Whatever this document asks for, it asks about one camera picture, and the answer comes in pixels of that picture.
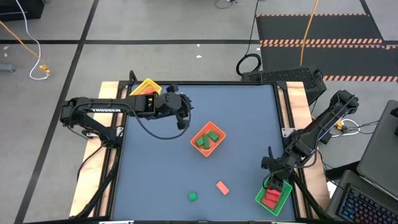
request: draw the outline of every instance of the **table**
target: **table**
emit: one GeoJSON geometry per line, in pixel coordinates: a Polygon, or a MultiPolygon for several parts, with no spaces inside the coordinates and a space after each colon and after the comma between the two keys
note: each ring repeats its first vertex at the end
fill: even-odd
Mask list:
{"type": "MultiPolygon", "coordinates": [[[[98,98],[115,98],[118,90],[118,85],[118,82],[103,82],[98,98]]],[[[127,90],[124,90],[122,92],[122,96],[125,96],[126,92],[127,90]]],[[[306,127],[306,125],[311,122],[311,116],[303,84],[298,82],[288,82],[287,93],[290,99],[290,107],[292,111],[292,117],[294,119],[295,128],[300,129],[306,127]]],[[[284,117],[285,127],[289,127],[289,122],[287,118],[288,111],[286,110],[287,105],[285,104],[284,100],[284,92],[281,89],[279,90],[279,98],[282,107],[282,116],[284,117]]],[[[105,126],[109,126],[111,125],[112,114],[95,114],[94,119],[105,126]]],[[[117,124],[121,124],[121,114],[118,116],[117,124]]],[[[98,139],[94,138],[88,141],[84,158],[88,157],[95,149],[98,148],[99,145],[100,142],[98,139]]],[[[111,158],[114,156],[114,153],[114,151],[111,152],[111,158]]],[[[104,164],[104,157],[105,150],[102,150],[95,157],[93,157],[81,170],[80,178],[76,186],[76,192],[70,211],[71,216],[77,214],[83,209],[83,207],[90,200],[91,196],[98,188],[101,170],[104,164]]],[[[108,164],[108,169],[110,169],[112,165],[111,163],[112,161],[108,164]]],[[[317,163],[313,167],[304,169],[304,173],[307,188],[312,193],[317,202],[322,206],[322,208],[326,209],[330,199],[321,160],[317,160],[317,163]]],[[[307,217],[302,194],[297,187],[295,188],[297,192],[299,215],[303,218],[307,217]]],[[[109,187],[103,195],[99,215],[106,214],[108,197],[109,187]]]]}

